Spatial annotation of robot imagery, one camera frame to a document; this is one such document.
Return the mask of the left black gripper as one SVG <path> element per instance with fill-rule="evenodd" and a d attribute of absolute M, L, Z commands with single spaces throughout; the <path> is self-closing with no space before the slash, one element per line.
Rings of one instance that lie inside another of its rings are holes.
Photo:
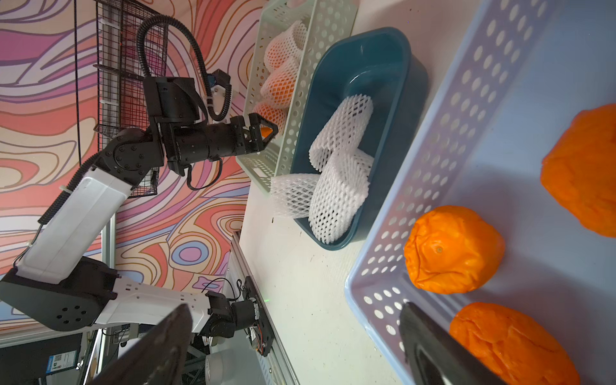
<path fill-rule="evenodd" d="M 184 176 L 194 163 L 238 154 L 240 128 L 201 117 L 207 109 L 194 79 L 149 76 L 143 86 L 149 120 L 160 133 L 171 171 Z M 279 133 L 278 126 L 258 113 L 250 113 L 248 120 L 242 127 L 245 153 L 262 152 Z"/>

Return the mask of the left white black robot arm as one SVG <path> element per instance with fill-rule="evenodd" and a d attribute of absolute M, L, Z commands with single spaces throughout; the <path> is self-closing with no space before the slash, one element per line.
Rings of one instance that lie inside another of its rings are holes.
<path fill-rule="evenodd" d="M 46 212 L 38 237 L 2 278 L 1 298 L 57 331 L 156 325 L 182 306 L 192 333 L 230 338 L 258 322 L 255 299 L 147 286 L 86 251 L 151 169 L 164 165 L 190 177 L 197 162 L 263 150 L 271 142 L 263 128 L 272 134 L 278 128 L 256 113 L 229 123 L 210 118 L 191 78 L 147 76 L 143 85 L 149 127 L 121 131 L 77 172 Z"/>

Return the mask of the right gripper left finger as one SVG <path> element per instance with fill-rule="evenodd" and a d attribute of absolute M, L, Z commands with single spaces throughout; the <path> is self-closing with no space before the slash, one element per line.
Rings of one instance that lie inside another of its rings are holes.
<path fill-rule="evenodd" d="M 192 336 L 189 307 L 181 304 L 92 384 L 180 384 Z"/>

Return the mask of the white foam net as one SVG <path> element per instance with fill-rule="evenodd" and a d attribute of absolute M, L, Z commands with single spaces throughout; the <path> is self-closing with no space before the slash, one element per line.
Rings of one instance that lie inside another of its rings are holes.
<path fill-rule="evenodd" d="M 275 176 L 271 180 L 270 196 L 274 212 L 283 218 L 307 218 L 319 174 L 295 173 Z"/>
<path fill-rule="evenodd" d="M 374 158 L 356 149 L 334 152 L 319 177 L 309 209 L 309 224 L 316 239 L 330 245 L 351 227 L 369 194 L 368 180 Z"/>
<path fill-rule="evenodd" d="M 374 111 L 370 96 L 348 96 L 337 107 L 309 149 L 309 160 L 319 172 L 337 151 L 355 150 L 364 136 Z"/>

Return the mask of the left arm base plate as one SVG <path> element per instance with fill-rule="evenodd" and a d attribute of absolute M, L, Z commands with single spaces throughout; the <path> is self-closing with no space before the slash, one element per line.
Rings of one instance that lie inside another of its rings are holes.
<path fill-rule="evenodd" d="M 258 344 L 256 349 L 262 357 L 267 357 L 275 340 L 274 327 L 266 311 L 265 301 L 258 293 L 257 286 L 250 276 L 245 277 L 242 285 L 242 298 L 244 301 L 252 303 L 253 322 L 251 328 L 256 335 Z"/>

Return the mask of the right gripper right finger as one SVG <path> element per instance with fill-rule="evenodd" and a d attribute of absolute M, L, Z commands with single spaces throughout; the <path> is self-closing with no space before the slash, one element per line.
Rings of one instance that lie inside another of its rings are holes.
<path fill-rule="evenodd" d="M 460 343 L 414 303 L 405 303 L 399 332 L 416 384 L 502 384 Z"/>

